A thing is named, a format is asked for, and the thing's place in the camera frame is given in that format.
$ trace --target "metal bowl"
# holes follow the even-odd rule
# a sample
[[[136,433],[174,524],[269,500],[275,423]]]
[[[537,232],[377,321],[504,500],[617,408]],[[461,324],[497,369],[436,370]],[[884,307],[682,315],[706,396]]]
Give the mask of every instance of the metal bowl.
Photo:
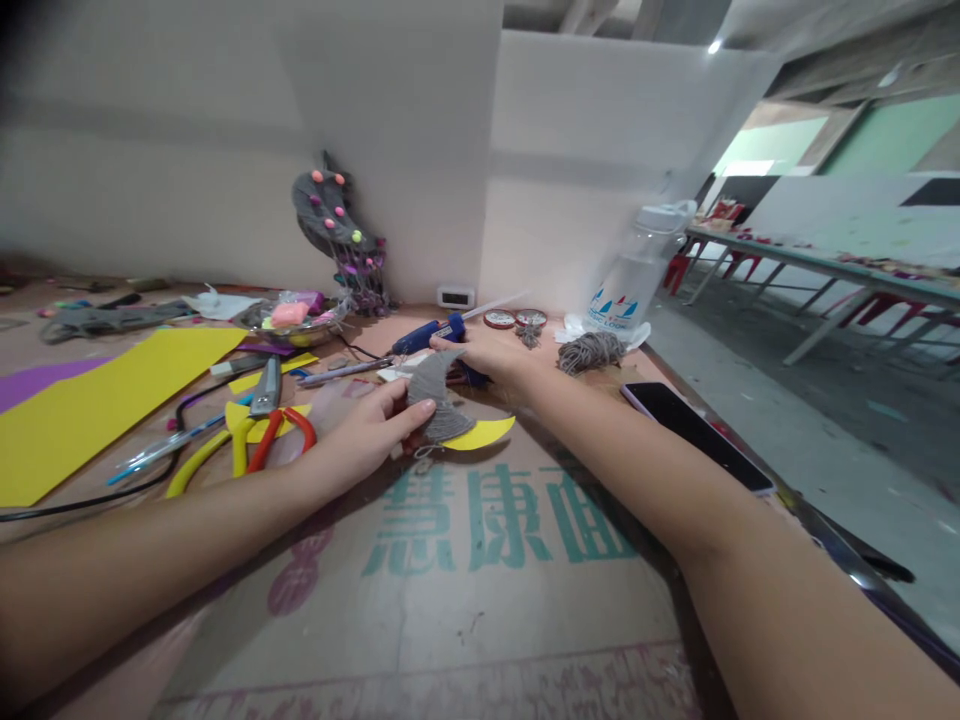
[[[335,322],[322,325],[298,325],[296,327],[268,330],[261,327],[263,303],[257,303],[233,319],[234,325],[249,330],[261,340],[279,347],[311,348],[322,345],[340,334],[340,326]]]

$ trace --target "plastic bottle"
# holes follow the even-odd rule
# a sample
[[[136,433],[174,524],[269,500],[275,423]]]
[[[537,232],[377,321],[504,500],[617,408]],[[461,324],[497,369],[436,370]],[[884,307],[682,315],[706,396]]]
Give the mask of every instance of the plastic bottle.
[[[590,301],[587,329],[612,332],[630,344],[696,211],[693,200],[640,208],[613,268]]]

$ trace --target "smartphone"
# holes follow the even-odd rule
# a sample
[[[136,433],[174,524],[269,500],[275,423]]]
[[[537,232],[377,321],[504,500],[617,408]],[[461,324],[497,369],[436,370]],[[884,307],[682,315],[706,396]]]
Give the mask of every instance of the smartphone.
[[[629,383],[620,392],[637,410],[698,448],[754,495],[776,492],[760,468],[663,383]]]

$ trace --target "scissors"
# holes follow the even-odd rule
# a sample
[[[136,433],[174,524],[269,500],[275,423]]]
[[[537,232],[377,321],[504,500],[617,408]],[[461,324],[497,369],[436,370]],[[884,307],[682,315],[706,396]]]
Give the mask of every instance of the scissors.
[[[316,445],[317,433],[313,429],[313,425],[310,424],[310,421],[293,408],[279,407],[280,385],[280,358],[273,356],[267,361],[267,365],[260,375],[260,382],[257,383],[257,388],[254,390],[253,400],[250,402],[250,415],[244,418],[233,432],[230,430],[222,430],[197,450],[174,476],[170,487],[167,488],[166,496],[172,498],[183,494],[199,467],[231,437],[233,438],[233,476],[241,477],[263,470],[267,462],[267,456],[270,454],[270,448],[277,437],[277,433],[280,431],[280,426],[283,424],[284,418],[303,431],[304,441],[302,452],[306,452]],[[248,465],[247,436],[254,425],[264,418],[269,418],[267,430],[263,435],[263,440],[261,440],[257,446],[256,452],[253,454],[253,459]]]

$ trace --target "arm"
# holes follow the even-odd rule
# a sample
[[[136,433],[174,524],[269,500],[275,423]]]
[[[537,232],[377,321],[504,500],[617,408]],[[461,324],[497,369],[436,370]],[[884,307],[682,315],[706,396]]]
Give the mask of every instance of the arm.
[[[433,401],[396,412],[406,389],[397,381],[367,395],[282,468],[3,548],[5,705],[22,707],[52,689],[370,475],[433,414]]]
[[[466,348],[673,554],[741,718],[960,717],[950,679],[804,533],[699,450],[513,348]]]

